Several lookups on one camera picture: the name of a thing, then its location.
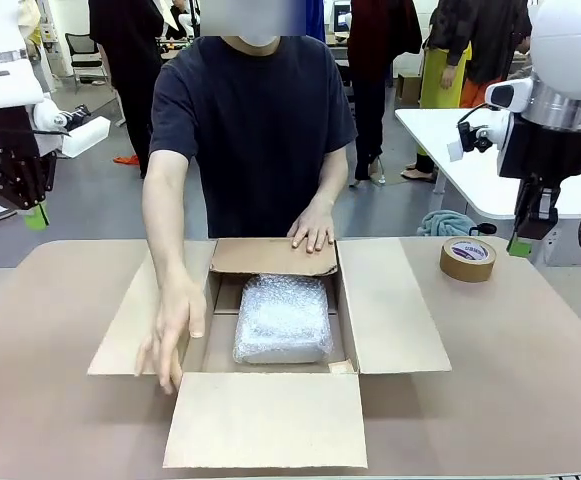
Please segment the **light blue towel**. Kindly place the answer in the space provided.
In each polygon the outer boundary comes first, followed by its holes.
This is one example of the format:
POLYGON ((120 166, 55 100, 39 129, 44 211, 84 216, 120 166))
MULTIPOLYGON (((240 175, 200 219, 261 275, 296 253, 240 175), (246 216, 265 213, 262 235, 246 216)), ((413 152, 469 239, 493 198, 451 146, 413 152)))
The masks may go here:
POLYGON ((422 237, 467 236, 477 224, 468 216, 452 210, 436 210, 428 213, 417 228, 422 237))

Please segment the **large brown cardboard box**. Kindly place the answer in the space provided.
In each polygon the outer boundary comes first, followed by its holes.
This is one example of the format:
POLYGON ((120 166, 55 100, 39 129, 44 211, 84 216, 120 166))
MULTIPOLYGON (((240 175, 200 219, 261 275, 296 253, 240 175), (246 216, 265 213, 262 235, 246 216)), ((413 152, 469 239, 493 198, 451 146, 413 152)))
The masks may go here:
POLYGON ((397 238, 341 240, 312 254, 281 238, 190 241, 185 262, 204 289, 206 331, 179 344, 167 468, 364 468, 362 378, 451 367, 397 238), (324 283, 334 341, 324 361, 234 360, 242 291, 258 274, 324 283))

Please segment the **background work table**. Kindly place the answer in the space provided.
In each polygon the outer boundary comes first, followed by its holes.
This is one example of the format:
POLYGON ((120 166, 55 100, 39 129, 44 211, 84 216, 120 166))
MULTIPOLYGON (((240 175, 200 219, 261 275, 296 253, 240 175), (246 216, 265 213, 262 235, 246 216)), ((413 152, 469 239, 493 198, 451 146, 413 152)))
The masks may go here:
POLYGON ((175 58, 180 51, 187 49, 192 44, 188 38, 173 40, 162 38, 158 41, 160 56, 164 62, 175 58))

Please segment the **person's left hand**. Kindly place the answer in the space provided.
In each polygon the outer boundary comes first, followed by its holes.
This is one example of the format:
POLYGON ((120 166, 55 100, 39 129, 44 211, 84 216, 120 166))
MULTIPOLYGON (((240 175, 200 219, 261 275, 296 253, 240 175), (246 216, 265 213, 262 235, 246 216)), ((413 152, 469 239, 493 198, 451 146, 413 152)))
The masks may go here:
POLYGON ((333 245, 335 235, 331 212, 305 210, 291 225, 287 237, 292 239, 293 248, 304 244, 309 254, 322 251, 326 245, 333 245))

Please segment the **white face mask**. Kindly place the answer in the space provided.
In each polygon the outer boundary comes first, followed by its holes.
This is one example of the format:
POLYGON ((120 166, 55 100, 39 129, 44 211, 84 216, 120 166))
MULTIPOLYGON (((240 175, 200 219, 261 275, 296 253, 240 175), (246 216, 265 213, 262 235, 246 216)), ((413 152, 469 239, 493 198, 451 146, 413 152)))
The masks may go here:
POLYGON ((265 48, 272 45, 275 41, 279 39, 275 35, 257 34, 250 33, 240 36, 240 39, 247 45, 254 48, 265 48))

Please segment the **white background table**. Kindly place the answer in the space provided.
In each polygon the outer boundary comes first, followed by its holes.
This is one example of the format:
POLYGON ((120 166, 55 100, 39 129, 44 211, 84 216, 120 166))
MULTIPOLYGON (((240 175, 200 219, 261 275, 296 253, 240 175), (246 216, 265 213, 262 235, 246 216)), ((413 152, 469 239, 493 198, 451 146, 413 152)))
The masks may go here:
MULTIPOLYGON (((397 109, 395 117, 473 210, 486 218, 511 220, 519 181, 498 175, 498 150, 492 147, 485 153, 466 153, 458 161, 450 159, 448 145, 458 138, 456 123, 465 113, 464 109, 397 109)), ((557 209, 563 220, 581 218, 581 174, 562 182, 557 209)))

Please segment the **background person yellow apron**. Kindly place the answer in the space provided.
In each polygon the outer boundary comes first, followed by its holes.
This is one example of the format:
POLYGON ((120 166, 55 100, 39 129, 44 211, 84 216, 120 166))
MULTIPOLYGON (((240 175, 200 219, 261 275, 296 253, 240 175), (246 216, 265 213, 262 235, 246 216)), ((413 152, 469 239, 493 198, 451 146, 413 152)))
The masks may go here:
POLYGON ((420 107, 460 107, 463 85, 505 79, 515 51, 529 49, 528 0, 439 0, 424 42, 420 107))

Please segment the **black office chair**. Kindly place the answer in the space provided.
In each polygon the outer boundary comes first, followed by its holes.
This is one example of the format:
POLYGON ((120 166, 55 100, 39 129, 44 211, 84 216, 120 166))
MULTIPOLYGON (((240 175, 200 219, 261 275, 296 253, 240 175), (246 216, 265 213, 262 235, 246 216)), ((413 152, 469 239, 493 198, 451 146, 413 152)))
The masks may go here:
POLYGON ((97 44, 88 34, 65 33, 65 41, 70 55, 70 65, 73 71, 75 91, 81 85, 80 72, 82 70, 99 70, 101 75, 92 78, 93 85, 107 85, 108 75, 97 44))

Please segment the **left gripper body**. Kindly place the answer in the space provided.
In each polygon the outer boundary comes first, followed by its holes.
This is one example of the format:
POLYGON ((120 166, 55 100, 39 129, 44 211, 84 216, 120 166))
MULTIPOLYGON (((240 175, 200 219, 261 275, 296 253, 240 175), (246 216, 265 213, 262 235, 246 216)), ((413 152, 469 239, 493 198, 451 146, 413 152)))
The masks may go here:
POLYGON ((0 109, 0 165, 15 163, 35 166, 38 163, 38 145, 26 107, 0 109))

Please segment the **background person cream top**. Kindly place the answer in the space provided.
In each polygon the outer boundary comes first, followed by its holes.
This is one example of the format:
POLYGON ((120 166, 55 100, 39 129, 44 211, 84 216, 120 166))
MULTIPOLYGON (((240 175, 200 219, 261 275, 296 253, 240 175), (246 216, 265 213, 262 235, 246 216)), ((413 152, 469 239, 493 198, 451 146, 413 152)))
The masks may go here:
POLYGON ((27 44, 39 46, 41 14, 36 0, 18 0, 18 26, 27 44))

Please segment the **background person dark red top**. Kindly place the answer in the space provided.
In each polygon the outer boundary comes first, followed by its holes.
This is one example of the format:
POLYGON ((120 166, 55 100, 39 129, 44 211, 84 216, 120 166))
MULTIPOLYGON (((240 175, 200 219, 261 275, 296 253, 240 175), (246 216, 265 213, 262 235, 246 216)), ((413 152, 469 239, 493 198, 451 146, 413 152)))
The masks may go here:
POLYGON ((355 186, 379 173, 388 74, 422 42, 413 0, 351 0, 347 55, 357 129, 355 186))

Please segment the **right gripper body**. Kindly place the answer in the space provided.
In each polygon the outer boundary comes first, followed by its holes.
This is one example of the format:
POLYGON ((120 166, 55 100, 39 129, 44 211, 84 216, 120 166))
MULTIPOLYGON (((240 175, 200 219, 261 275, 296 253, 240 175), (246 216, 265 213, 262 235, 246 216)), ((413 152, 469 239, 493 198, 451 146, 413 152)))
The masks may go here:
POLYGON ((498 175, 556 187, 581 174, 581 131, 555 130, 512 115, 498 156, 498 175))

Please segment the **bubble-wrapped clock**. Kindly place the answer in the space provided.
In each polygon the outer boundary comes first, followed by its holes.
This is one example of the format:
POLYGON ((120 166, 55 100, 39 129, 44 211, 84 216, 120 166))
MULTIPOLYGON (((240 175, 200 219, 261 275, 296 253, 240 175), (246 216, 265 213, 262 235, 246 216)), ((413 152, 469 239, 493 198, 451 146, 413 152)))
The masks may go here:
POLYGON ((258 274, 244 285, 233 348, 241 364, 312 364, 333 351, 327 292, 315 277, 258 274))

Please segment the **brown packing tape roll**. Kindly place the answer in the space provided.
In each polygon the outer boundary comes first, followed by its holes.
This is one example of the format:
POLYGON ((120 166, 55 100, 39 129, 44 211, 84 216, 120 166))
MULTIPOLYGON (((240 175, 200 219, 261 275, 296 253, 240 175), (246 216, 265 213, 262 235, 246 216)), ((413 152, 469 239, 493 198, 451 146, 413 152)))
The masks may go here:
POLYGON ((453 237, 441 248, 439 267, 455 280, 481 283, 491 277, 496 258, 494 248, 477 237, 453 237))

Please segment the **blue hanging cloth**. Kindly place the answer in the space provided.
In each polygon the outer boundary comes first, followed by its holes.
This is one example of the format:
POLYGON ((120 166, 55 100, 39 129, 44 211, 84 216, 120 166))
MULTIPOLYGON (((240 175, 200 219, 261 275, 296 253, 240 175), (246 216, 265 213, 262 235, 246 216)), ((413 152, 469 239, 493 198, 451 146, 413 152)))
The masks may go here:
POLYGON ((305 34, 326 41, 324 0, 305 0, 305 34))

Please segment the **person in navy t-shirt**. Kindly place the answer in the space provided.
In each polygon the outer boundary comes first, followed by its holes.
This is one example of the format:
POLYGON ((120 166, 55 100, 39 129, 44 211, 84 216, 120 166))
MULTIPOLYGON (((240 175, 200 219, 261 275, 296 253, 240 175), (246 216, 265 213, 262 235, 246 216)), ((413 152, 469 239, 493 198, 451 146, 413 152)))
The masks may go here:
POLYGON ((197 162, 211 238, 285 236, 356 137, 335 59, 308 36, 267 56, 196 39, 162 67, 152 124, 152 151, 197 162))

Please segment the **small background cardboard box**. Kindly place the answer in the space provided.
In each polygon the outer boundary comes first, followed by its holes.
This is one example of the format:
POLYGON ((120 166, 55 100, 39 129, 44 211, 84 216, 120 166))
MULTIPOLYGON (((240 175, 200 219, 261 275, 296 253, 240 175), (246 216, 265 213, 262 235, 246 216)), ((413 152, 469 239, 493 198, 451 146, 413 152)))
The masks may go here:
POLYGON ((396 99, 400 105, 418 106, 421 94, 422 78, 399 74, 396 84, 396 99))

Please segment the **person's right forearm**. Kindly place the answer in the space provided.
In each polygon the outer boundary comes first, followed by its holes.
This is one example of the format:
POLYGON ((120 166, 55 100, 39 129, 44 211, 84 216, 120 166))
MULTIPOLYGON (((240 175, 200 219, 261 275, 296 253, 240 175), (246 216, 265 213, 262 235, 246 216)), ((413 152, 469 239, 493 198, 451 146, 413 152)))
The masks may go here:
POLYGON ((184 207, 181 193, 145 184, 143 219, 157 282, 163 293, 191 296, 197 286, 185 266, 184 207))

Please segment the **background person in black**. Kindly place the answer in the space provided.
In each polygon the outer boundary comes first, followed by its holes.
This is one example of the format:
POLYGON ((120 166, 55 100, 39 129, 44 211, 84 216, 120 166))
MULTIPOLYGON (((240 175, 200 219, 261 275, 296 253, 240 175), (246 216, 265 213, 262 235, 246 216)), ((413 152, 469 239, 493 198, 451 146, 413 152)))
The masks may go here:
POLYGON ((164 20, 153 0, 88 0, 89 36, 121 99, 140 174, 147 173, 152 102, 162 59, 157 38, 164 20))

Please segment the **person's right hand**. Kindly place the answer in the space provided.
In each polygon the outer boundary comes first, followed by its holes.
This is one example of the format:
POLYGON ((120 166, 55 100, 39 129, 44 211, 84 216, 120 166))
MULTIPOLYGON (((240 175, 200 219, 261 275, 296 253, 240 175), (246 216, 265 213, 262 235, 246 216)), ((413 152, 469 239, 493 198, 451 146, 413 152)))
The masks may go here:
POLYGON ((139 346, 135 375, 148 365, 168 395, 179 389, 183 370, 179 360, 179 341, 185 333, 191 338, 205 334, 206 300, 200 286, 187 273, 171 272, 160 287, 160 301, 151 332, 139 346))

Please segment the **person's left forearm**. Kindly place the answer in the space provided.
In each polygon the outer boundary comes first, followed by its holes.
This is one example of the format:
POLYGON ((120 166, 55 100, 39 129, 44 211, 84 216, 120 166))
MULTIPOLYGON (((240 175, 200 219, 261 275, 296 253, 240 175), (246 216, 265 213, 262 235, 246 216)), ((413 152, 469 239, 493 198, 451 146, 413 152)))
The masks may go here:
POLYGON ((307 208, 302 213, 305 220, 323 220, 332 217, 334 205, 348 178, 346 164, 324 165, 320 172, 319 185, 307 208))

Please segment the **orange garment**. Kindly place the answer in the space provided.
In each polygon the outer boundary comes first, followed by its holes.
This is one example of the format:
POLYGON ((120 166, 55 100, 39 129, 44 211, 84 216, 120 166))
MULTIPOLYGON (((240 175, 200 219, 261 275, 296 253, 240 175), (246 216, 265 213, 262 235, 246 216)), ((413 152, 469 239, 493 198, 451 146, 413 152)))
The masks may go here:
POLYGON ((460 107, 474 108, 485 102, 485 93, 489 83, 478 84, 467 79, 463 85, 460 107))

